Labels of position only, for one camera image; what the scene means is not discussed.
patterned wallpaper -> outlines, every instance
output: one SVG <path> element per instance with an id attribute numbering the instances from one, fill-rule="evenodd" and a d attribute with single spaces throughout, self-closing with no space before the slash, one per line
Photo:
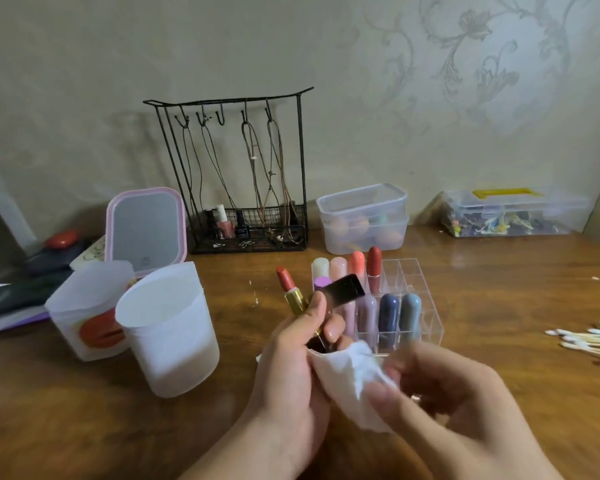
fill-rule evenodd
<path id="1" fill-rule="evenodd" d="M 116 193 L 176 187 L 143 99 L 311 85 L 309 199 L 387 181 L 416 216 L 446 189 L 600 192 L 600 0 L 0 0 L 0 173 L 41 239 L 96 232 Z M 294 107 L 275 111 L 293 161 Z M 238 109 L 227 117 L 211 131 L 250 206 Z M 202 155 L 202 201 L 226 203 Z"/>

hand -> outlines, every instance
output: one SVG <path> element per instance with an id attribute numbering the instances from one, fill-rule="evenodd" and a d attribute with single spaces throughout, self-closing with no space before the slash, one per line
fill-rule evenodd
<path id="1" fill-rule="evenodd" d="M 286 473 L 291 478 L 311 462 L 329 424 L 329 400 L 312 373 L 305 346 L 324 322 L 326 310 L 326 299 L 318 291 L 304 315 L 285 320 L 273 332 L 244 413 L 247 420 L 257 418 L 266 424 L 271 437 L 284 445 L 276 451 L 277 461 L 289 466 Z M 324 324 L 324 335 L 344 348 L 351 343 L 346 337 L 340 339 L 344 328 L 343 318 L 332 314 Z"/>
<path id="2" fill-rule="evenodd" d="M 496 371 L 431 344 L 413 342 L 387 357 L 401 390 L 370 384 L 380 417 L 439 480 L 561 479 Z M 420 406 L 410 399 L 421 395 Z M 446 427 L 432 419 L 448 415 Z"/>

left hand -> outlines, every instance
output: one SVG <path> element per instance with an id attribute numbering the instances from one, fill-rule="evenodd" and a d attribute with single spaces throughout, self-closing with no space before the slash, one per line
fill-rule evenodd
<path id="1" fill-rule="evenodd" d="M 327 311 L 324 295 L 314 293 L 304 315 L 288 318 L 275 329 L 262 352 L 253 392 L 243 419 L 258 419 L 275 438 L 282 465 L 289 477 L 300 475 L 324 440 L 329 424 L 329 400 L 309 363 L 305 344 L 323 324 Z M 352 342 L 341 337 L 345 323 L 332 314 L 324 323 L 330 343 L 346 348 Z"/>

metal hook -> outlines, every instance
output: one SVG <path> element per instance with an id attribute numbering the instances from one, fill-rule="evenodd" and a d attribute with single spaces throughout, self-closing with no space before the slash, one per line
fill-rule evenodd
<path id="1" fill-rule="evenodd" d="M 222 121 L 220 121 L 220 114 L 218 114 L 218 112 L 216 111 L 216 118 L 218 120 L 218 124 L 220 124 L 220 126 L 224 126 L 224 109 L 222 107 L 222 103 L 220 103 L 220 113 L 222 114 Z"/>
<path id="2" fill-rule="evenodd" d="M 200 113 L 197 112 L 197 111 L 196 111 L 196 117 L 198 119 L 198 122 L 200 123 L 200 126 L 202 126 L 202 128 L 204 128 L 205 126 L 207 126 L 207 120 L 209 118 L 205 114 L 205 105 L 204 104 L 200 104 L 200 106 L 202 106 L 202 121 L 200 121 Z"/>
<path id="3" fill-rule="evenodd" d="M 271 123 L 271 122 L 273 122 L 273 118 L 271 117 L 271 108 L 269 107 L 269 100 L 265 99 L 264 101 L 266 101 L 266 103 L 267 103 L 267 107 L 264 108 L 264 112 L 267 113 L 267 117 L 269 119 L 267 122 Z"/>
<path id="4" fill-rule="evenodd" d="M 184 114 L 184 109 L 182 108 L 182 106 L 179 106 L 179 108 L 180 108 L 180 111 L 182 112 L 182 119 L 184 119 L 184 124 L 182 124 L 180 122 L 177 114 L 174 115 L 174 117 L 176 118 L 176 121 L 181 126 L 181 128 L 185 130 L 185 129 L 189 128 L 189 117 L 186 114 Z"/>

acrylic lipstick organizer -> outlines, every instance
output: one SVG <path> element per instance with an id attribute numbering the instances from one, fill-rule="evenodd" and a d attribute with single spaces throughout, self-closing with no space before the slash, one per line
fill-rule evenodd
<path id="1" fill-rule="evenodd" d="M 368 283 L 363 283 L 365 291 L 368 292 Z M 379 322 L 379 304 L 381 298 L 391 293 L 399 298 L 407 293 L 418 295 L 422 301 L 420 311 L 420 330 L 419 334 L 413 330 L 400 330 L 399 325 L 395 331 L 378 331 Z M 380 275 L 380 293 L 373 294 L 378 303 L 378 312 L 376 313 L 376 323 L 373 332 L 361 332 L 356 327 L 356 337 L 358 340 L 364 340 L 368 343 L 375 355 L 382 356 L 389 354 L 408 340 L 412 340 L 414 335 L 419 335 L 421 341 L 431 342 L 440 345 L 444 328 L 438 311 L 433 303 L 427 282 L 416 258 L 408 259 L 385 259 L 382 261 L 382 273 Z M 356 304 L 356 325 L 358 324 L 359 309 Z"/>

